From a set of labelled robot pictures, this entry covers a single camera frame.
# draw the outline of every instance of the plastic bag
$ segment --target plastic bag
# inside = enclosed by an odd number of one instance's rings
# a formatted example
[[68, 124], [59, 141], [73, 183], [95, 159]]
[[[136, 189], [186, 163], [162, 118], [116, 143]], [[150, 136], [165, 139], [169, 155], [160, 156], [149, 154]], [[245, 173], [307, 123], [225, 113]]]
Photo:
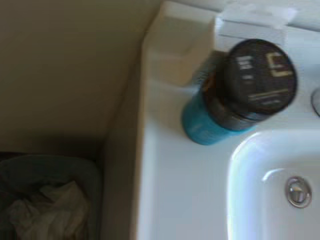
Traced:
[[44, 186], [29, 199], [7, 210], [21, 240], [86, 240], [90, 203], [72, 181], [61, 187]]

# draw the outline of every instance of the trash bag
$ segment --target trash bag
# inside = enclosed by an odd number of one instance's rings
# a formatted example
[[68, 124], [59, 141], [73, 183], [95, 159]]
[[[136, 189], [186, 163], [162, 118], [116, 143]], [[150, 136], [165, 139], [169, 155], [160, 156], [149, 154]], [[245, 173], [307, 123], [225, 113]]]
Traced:
[[43, 186], [58, 188], [72, 181], [90, 202], [86, 223], [88, 239], [98, 240], [102, 199], [100, 171], [90, 160], [49, 155], [25, 155], [0, 162], [0, 236], [10, 236], [8, 233], [14, 230], [7, 209], [15, 201], [28, 199]]
[[7, 212], [21, 240], [87, 240], [89, 210], [89, 201], [72, 181], [43, 186], [28, 199], [15, 201]]

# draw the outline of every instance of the wall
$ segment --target wall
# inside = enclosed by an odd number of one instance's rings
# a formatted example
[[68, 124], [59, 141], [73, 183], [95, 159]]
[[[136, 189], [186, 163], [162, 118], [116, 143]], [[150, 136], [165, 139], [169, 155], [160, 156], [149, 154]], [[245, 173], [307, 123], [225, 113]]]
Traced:
[[[177, 2], [220, 10], [227, 0]], [[319, 0], [296, 25], [320, 30]], [[0, 10], [0, 151], [96, 156], [161, 0], [10, 0]]]
[[139, 83], [140, 65], [137, 64], [97, 162], [104, 173], [102, 240], [128, 240], [130, 235]]

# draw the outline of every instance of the bottle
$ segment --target bottle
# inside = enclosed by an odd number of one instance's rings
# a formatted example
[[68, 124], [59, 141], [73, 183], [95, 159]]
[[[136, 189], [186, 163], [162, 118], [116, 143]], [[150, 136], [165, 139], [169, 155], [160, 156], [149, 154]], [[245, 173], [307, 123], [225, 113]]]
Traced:
[[297, 92], [297, 74], [275, 44], [249, 39], [237, 44], [184, 107], [187, 136], [211, 145], [252, 129], [284, 110]]

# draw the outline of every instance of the black bottle cap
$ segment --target black bottle cap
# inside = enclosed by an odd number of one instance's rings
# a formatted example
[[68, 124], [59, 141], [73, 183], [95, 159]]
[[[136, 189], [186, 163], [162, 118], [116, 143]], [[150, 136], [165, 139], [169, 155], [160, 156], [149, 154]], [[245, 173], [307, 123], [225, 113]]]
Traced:
[[218, 94], [226, 107], [252, 121], [262, 121], [286, 108], [297, 91], [297, 74], [275, 44], [245, 40], [225, 60], [222, 89]]

